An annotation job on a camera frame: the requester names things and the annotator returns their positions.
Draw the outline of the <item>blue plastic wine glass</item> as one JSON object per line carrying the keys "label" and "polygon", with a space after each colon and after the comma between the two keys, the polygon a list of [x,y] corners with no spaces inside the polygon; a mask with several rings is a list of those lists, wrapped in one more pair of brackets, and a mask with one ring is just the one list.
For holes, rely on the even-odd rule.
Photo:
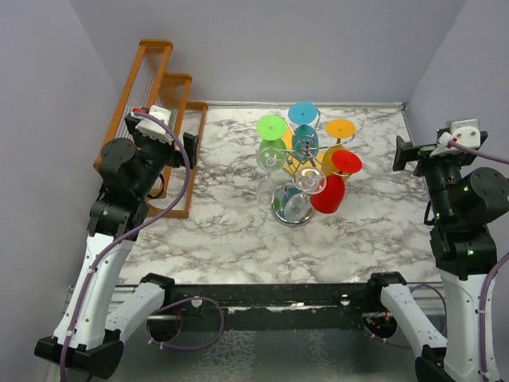
{"label": "blue plastic wine glass", "polygon": [[[295,103],[288,111],[288,117],[291,123],[296,125],[296,127],[300,125],[310,125],[319,117],[318,109],[309,102],[300,102]],[[308,143],[305,143],[305,140],[301,140],[303,143],[304,155],[311,157],[309,152],[310,147]]]}

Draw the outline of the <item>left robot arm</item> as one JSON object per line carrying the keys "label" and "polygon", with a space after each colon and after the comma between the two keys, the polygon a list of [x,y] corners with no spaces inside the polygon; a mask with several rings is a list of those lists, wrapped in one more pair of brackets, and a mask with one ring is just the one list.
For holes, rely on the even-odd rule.
{"label": "left robot arm", "polygon": [[[80,275],[53,334],[37,341],[37,357],[58,364],[60,380],[69,369],[108,379],[119,366],[125,344],[153,312],[167,314],[176,302],[174,281],[149,274],[120,307],[110,310],[119,273],[138,233],[162,218],[185,195],[200,138],[178,136],[162,113],[134,109],[125,118],[129,138],[114,138],[101,150],[99,196],[91,207]],[[162,170],[185,168],[175,199],[152,219],[146,201]]]}

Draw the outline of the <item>clear wine glass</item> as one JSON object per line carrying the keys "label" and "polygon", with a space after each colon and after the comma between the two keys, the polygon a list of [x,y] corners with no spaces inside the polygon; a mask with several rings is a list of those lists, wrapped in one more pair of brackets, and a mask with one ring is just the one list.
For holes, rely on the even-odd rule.
{"label": "clear wine glass", "polygon": [[286,164],[286,154],[273,146],[260,149],[257,154],[258,167],[265,173],[264,178],[258,183],[257,202],[261,206],[267,206],[272,201],[276,188],[273,173],[281,170]]}
{"label": "clear wine glass", "polygon": [[285,204],[283,215],[286,220],[298,222],[313,209],[311,196],[324,191],[327,184],[326,176],[316,167],[307,166],[297,170],[293,176],[293,187],[297,190]]}

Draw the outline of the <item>yellow plastic wine glass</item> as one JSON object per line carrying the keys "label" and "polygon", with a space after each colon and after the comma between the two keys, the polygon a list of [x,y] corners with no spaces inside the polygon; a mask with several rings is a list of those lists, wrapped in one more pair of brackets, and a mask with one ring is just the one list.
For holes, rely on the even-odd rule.
{"label": "yellow plastic wine glass", "polygon": [[328,176],[332,173],[339,173],[339,170],[332,162],[332,156],[337,151],[346,150],[341,144],[341,140],[345,139],[346,142],[353,140],[356,133],[356,126],[353,122],[346,119],[334,119],[325,125],[325,131],[329,136],[336,139],[336,144],[325,151],[321,162],[321,171],[325,176]]}

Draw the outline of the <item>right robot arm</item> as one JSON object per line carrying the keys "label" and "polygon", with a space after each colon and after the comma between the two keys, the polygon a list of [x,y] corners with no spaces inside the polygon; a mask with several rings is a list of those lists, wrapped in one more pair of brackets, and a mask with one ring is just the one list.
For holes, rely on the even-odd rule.
{"label": "right robot arm", "polygon": [[430,246],[445,292],[446,334],[441,334],[415,302],[398,272],[375,273],[365,301],[392,314],[414,353],[420,381],[499,381],[492,333],[495,277],[508,258],[498,258],[488,224],[508,211],[508,180],[479,167],[463,176],[461,168],[480,152],[487,133],[441,129],[436,143],[415,146],[396,138],[393,169],[416,162],[414,175],[425,179]]}

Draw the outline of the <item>green plastic wine glass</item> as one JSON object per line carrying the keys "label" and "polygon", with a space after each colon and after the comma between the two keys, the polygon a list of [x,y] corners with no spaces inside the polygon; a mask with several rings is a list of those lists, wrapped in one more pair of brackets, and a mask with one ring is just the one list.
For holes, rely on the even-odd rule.
{"label": "green plastic wine glass", "polygon": [[286,144],[282,140],[287,131],[286,121],[279,115],[265,115],[256,124],[258,136],[262,139],[258,151],[267,148],[286,150]]}

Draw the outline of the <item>red plastic wine glass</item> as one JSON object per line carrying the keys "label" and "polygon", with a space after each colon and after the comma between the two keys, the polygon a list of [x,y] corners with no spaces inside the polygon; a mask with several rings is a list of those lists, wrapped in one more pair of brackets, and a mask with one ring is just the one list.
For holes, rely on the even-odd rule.
{"label": "red plastic wine glass", "polygon": [[310,198],[312,207],[323,214],[332,214],[340,206],[346,193],[346,182],[362,169],[359,156],[346,149],[329,149],[321,162],[325,187]]}

